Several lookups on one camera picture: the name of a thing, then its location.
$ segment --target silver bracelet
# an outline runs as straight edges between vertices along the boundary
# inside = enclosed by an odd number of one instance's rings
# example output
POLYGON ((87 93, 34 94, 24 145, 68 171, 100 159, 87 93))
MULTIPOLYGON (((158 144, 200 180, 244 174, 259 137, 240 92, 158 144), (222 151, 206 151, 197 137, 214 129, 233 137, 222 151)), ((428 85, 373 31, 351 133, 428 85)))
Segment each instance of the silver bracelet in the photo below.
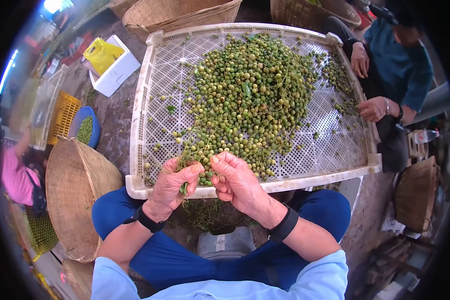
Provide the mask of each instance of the silver bracelet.
POLYGON ((386 112, 386 114, 390 115, 390 106, 388 105, 388 99, 385 98, 385 97, 384 97, 384 99, 385 99, 385 102, 387 103, 387 112, 386 112))

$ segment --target teal shirt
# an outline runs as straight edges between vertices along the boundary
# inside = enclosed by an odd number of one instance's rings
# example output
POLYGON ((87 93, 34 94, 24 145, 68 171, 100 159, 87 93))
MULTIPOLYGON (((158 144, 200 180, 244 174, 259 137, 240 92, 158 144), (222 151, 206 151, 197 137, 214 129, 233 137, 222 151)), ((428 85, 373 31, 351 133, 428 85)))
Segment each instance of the teal shirt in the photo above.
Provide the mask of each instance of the teal shirt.
POLYGON ((382 80, 384 96, 420 112, 433 80, 432 62, 424 45, 400 45, 390 25, 380 18, 364 38, 382 80))

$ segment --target blue pants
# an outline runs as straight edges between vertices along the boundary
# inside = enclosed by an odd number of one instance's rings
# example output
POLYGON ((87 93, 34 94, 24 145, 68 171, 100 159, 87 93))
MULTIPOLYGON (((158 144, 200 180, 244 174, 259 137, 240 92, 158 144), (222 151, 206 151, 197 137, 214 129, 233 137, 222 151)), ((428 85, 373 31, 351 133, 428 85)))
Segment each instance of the blue pants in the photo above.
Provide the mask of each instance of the blue pants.
MULTIPOLYGON (((112 230, 130 218, 140 203, 143 201, 132 199, 125 187, 100 197, 91 212, 100 237, 104 240, 112 230)), ((333 190, 297 190, 289 206, 298 211, 300 217, 328 230, 336 241, 343 237, 350 222, 348 200, 333 190)), ((244 257, 211 261, 188 251, 165 233, 157 232, 133 257, 130 267, 147 279, 157 291, 210 279, 253 280, 288 291, 308 263, 284 243, 277 244, 271 240, 244 257)))

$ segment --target light blue shirt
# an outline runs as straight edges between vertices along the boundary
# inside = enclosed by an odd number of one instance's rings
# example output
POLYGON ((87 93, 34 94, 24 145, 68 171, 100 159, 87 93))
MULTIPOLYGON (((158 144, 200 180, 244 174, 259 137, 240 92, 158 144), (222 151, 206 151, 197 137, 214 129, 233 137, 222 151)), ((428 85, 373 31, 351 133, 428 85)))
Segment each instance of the light blue shirt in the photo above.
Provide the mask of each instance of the light blue shirt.
MULTIPOLYGON (((285 291, 255 281, 207 280, 174 285, 157 292, 148 300, 318 300, 344 299, 348 266, 345 252, 338 250, 309 263, 296 282, 285 291)), ((98 257, 93 269, 91 299, 138 300, 137 287, 114 261, 98 257)))

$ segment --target blue plastic bowl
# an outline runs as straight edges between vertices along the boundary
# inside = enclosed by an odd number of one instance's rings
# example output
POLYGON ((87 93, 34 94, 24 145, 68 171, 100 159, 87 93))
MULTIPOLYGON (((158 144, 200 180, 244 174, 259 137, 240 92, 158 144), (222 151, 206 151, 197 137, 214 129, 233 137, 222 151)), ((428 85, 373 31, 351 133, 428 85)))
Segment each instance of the blue plastic bowl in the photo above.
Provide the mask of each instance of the blue plastic bowl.
POLYGON ((98 139, 100 138, 100 123, 98 122, 98 119, 95 116, 94 110, 90 106, 84 106, 77 111, 77 114, 73 118, 72 124, 70 125, 68 136, 76 137, 80 125, 88 116, 91 116, 93 118, 93 125, 91 129, 91 136, 90 141, 88 142, 88 146, 95 149, 98 145, 98 139))

